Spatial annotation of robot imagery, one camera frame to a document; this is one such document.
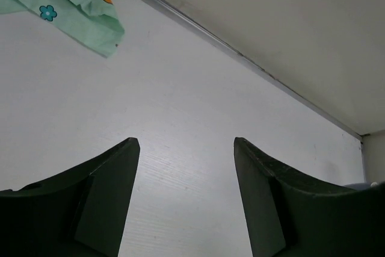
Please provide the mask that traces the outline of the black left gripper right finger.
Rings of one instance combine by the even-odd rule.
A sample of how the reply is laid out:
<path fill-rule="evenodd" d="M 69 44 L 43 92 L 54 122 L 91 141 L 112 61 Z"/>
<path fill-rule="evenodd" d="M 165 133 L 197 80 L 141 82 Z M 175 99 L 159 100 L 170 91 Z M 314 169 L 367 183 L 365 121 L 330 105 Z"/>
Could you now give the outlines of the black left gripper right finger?
<path fill-rule="evenodd" d="M 383 256 L 384 184 L 331 184 L 274 159 L 248 140 L 234 160 L 254 256 Z"/>

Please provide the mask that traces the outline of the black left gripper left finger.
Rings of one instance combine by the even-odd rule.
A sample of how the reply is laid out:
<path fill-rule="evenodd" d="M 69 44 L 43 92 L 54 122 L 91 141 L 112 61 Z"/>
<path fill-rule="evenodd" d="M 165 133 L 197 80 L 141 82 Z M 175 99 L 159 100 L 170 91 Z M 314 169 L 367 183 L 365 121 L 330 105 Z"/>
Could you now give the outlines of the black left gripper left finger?
<path fill-rule="evenodd" d="M 117 256 L 140 145 L 106 152 L 20 190 L 1 192 L 2 256 Z"/>

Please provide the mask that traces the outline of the green cartoon print cloth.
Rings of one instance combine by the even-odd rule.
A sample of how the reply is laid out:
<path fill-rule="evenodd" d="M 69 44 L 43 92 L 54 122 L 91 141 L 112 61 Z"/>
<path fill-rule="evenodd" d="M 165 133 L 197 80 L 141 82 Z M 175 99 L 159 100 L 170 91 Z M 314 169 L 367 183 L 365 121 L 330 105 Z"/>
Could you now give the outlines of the green cartoon print cloth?
<path fill-rule="evenodd" d="M 125 29 L 112 0 L 1 0 L 1 13 L 28 11 L 104 57 L 115 53 Z"/>

